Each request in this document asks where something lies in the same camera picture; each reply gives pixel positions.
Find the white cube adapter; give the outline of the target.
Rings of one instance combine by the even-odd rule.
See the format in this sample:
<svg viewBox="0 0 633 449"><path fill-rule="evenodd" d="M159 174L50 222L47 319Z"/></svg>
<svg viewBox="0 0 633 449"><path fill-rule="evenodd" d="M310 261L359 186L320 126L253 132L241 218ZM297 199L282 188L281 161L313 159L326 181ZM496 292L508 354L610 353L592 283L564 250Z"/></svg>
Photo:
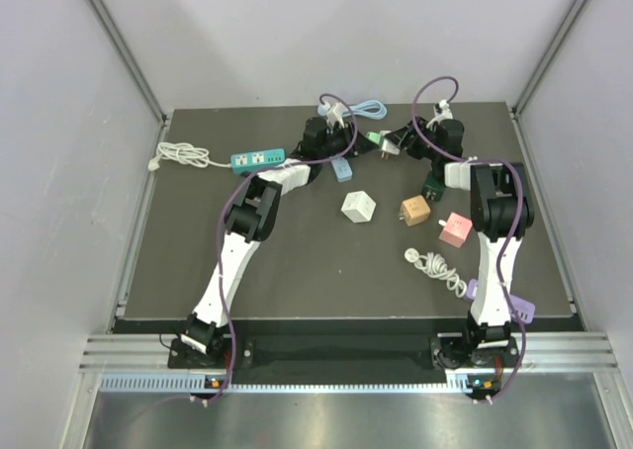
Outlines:
<svg viewBox="0 0 633 449"><path fill-rule="evenodd" d="M380 143L379 148L381 151L381 158L388 159L391 156L397 156L400 154L400 149L387 139L387 135L390 131L380 131Z"/></svg>
<svg viewBox="0 0 633 449"><path fill-rule="evenodd" d="M364 191L347 193L341 212L355 224L368 223L374 215L376 202Z"/></svg>

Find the light blue power strip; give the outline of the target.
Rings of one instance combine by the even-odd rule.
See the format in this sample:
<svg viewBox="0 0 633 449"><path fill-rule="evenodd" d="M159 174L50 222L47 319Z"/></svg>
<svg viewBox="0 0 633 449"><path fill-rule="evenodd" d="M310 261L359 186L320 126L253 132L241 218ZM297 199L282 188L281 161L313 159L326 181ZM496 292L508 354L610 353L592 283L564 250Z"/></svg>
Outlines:
<svg viewBox="0 0 633 449"><path fill-rule="evenodd" d="M330 162L336 181L339 183L348 182L353 178L353 171L350 162L344 157L339 157Z"/></svg>

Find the dark green cube adapter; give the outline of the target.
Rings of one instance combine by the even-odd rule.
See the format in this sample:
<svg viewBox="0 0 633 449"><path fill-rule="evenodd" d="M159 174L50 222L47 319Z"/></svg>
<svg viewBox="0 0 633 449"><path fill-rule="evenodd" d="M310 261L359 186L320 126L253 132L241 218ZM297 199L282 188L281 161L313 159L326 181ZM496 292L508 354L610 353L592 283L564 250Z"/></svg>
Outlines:
<svg viewBox="0 0 633 449"><path fill-rule="evenodd" d="M443 198L446 187L433 171L429 171L421 188L420 195L431 202L440 202Z"/></svg>

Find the orange cube adapter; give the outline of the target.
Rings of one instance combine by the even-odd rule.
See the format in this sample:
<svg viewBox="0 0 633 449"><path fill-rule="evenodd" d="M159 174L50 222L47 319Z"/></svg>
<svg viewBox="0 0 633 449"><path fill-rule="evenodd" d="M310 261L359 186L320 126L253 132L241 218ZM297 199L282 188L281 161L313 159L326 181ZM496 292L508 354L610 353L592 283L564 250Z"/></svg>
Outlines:
<svg viewBox="0 0 633 449"><path fill-rule="evenodd" d="M402 201L399 210L399 220L407 226L419 225L430 217L431 209L426 200L417 195Z"/></svg>

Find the pink cube plug adapter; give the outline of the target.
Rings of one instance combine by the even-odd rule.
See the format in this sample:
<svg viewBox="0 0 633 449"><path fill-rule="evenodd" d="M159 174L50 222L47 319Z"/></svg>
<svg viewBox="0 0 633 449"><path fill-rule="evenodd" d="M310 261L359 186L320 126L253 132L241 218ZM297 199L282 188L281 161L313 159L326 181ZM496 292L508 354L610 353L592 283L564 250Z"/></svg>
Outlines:
<svg viewBox="0 0 633 449"><path fill-rule="evenodd" d="M470 219L456 213L451 213L446 220L439 220L438 224L441 227L439 240L456 248L464 245L473 228Z"/></svg>

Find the teal power strip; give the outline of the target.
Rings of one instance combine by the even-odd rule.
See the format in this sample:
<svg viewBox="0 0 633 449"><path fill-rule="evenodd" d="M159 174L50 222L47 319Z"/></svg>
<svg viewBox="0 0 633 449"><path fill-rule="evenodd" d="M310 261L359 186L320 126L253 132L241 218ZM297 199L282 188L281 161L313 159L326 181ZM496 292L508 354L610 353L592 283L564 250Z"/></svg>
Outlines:
<svg viewBox="0 0 633 449"><path fill-rule="evenodd" d="M251 173L266 167L275 167L286 160L283 148L242 152L230 157L229 168L234 174Z"/></svg>

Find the purple power strip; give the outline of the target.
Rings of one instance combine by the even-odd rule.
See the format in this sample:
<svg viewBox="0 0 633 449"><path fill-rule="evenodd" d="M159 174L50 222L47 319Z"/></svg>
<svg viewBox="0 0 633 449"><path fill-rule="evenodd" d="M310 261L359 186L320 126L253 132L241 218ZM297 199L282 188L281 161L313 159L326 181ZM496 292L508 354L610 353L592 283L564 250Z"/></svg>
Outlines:
<svg viewBox="0 0 633 449"><path fill-rule="evenodd" d="M466 287L466 292L464 294L463 299L469 302L472 302L477 294L478 290L478 281L476 279L471 279ZM510 300L512 305L514 306L517 316L512 316L512 320L518 322L521 320L525 324L530 324L535 315L536 307L531 302L525 301L517 296L511 295Z"/></svg>

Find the small green cube adapter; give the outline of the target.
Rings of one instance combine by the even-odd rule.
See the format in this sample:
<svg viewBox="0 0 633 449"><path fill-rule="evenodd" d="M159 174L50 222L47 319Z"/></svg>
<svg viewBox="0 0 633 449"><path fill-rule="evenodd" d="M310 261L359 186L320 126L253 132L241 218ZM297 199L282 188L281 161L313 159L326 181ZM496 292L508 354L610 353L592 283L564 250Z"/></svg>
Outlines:
<svg viewBox="0 0 633 449"><path fill-rule="evenodd" d="M380 146L382 143L382 135L380 133L376 133L376 132L367 132L366 133L366 137L368 140L370 140L371 142L373 142L374 144L376 144L377 146Z"/></svg>

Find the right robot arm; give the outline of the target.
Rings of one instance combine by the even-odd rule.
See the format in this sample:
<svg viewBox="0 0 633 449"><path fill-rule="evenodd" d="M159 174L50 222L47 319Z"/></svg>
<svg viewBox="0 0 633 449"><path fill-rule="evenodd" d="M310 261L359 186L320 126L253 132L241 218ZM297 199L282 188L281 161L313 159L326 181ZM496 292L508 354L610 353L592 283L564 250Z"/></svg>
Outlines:
<svg viewBox="0 0 633 449"><path fill-rule="evenodd" d="M397 149L431 163L430 176L445 188L470 194L470 220L480 244L477 292L457 344L439 356L482 366L515 346L511 323L518 319L510 298L513 268L522 240L535 219L525 168L520 162L463 156L464 125L443 117L415 116L386 134Z"/></svg>

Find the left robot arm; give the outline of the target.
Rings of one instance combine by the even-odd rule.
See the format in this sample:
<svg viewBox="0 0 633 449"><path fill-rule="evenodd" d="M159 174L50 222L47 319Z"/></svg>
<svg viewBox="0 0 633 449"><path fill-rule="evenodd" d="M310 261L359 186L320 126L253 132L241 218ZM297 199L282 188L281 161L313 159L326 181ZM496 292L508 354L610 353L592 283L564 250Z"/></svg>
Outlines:
<svg viewBox="0 0 633 449"><path fill-rule="evenodd" d="M235 345L231 302L248 262L275 226L282 197L313 182L328 162L375 148L360 133L354 114L348 119L312 117L288 158L244 175L221 211L212 277L179 334L201 365L218 364Z"/></svg>

